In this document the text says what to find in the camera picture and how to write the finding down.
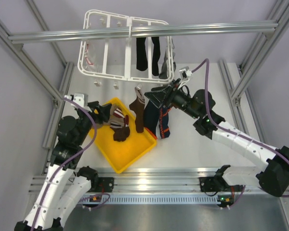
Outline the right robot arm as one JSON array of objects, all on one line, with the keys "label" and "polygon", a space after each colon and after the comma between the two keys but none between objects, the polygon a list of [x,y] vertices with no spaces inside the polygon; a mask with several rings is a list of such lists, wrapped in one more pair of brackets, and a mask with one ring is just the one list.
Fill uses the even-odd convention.
[{"label": "right robot arm", "polygon": [[152,88],[145,97],[157,108],[174,107],[196,121],[196,131],[210,140],[221,143],[251,161],[253,167],[224,165],[214,176],[215,185],[221,191],[234,185],[261,188],[274,197],[285,197],[289,187],[289,147],[278,149],[260,142],[228,123],[212,108],[215,101],[207,88],[190,96],[177,84]]}]

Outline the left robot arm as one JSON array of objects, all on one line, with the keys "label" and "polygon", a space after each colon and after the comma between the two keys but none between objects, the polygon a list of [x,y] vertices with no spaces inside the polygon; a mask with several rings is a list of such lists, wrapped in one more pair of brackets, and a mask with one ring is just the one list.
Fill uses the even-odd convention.
[{"label": "left robot arm", "polygon": [[47,176],[39,195],[24,220],[17,222],[16,231],[62,231],[68,217],[87,191],[99,187],[98,172],[90,167],[81,167],[72,185],[64,190],[75,173],[78,162],[86,150],[82,144],[91,129],[106,123],[112,105],[72,103],[78,117],[64,116],[59,120]]}]

